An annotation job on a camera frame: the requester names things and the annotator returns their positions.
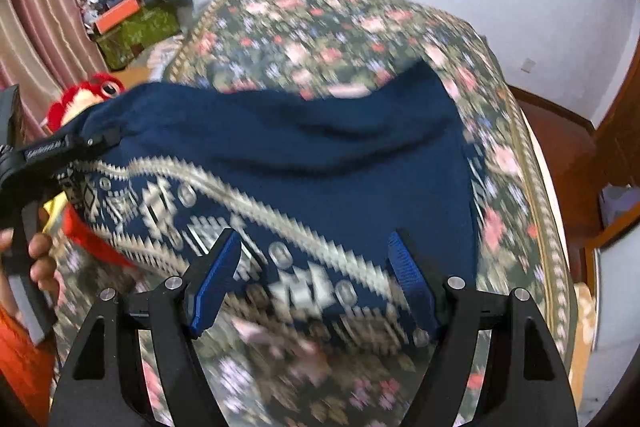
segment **wooden cabinet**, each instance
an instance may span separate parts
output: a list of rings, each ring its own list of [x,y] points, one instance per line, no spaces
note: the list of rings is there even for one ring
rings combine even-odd
[[[593,138],[604,179],[612,185],[640,185],[640,46]]]

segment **blue gripper pad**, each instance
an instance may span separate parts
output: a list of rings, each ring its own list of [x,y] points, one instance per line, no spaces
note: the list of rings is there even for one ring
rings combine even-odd
[[[389,236],[388,259],[416,324],[427,331],[432,339],[437,339],[442,324],[435,315],[434,294],[415,263],[410,247],[398,232]]]
[[[226,293],[234,283],[234,273],[238,268],[242,250],[242,241],[238,232],[226,229],[207,255],[203,255],[191,264],[209,261],[209,256],[217,258],[206,273],[198,273],[192,280],[185,295],[187,317],[191,318],[189,330],[194,338],[201,336],[212,325]]]

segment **pink curtain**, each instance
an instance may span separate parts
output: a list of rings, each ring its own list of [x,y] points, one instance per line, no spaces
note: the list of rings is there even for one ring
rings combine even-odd
[[[102,55],[84,31],[82,0],[0,0],[0,88],[20,84],[28,136],[62,90],[96,71]]]

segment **navy sweater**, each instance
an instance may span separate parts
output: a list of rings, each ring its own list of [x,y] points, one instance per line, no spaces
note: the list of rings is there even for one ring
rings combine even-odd
[[[386,269],[399,227],[445,275],[475,280],[470,161],[481,172],[481,158],[423,61],[348,100],[146,84],[65,130],[89,138],[111,126],[121,129],[119,146],[63,175],[79,214],[164,273],[234,227],[244,242],[227,301],[236,314],[350,347],[420,345]]]

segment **floral bedspread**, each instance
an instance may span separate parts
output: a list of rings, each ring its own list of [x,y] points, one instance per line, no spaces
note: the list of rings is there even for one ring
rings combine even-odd
[[[418,58],[428,61],[456,102],[466,138],[486,151],[477,286],[496,293],[529,290],[568,371],[577,305],[558,230],[520,109],[486,42],[467,22],[406,0],[214,0],[164,77],[223,92],[353,97],[377,89]],[[116,275],[64,238],[58,251],[66,282],[58,327],[64,356],[94,286]],[[90,290],[83,282],[87,273],[98,279]],[[163,275],[120,274],[117,284],[140,290]],[[479,335],[459,425],[473,416],[489,338]],[[170,423],[148,335],[142,342],[152,404],[158,419]],[[432,348],[389,357],[318,353],[304,340],[277,338],[224,312],[196,346],[229,425],[287,427],[398,425]]]

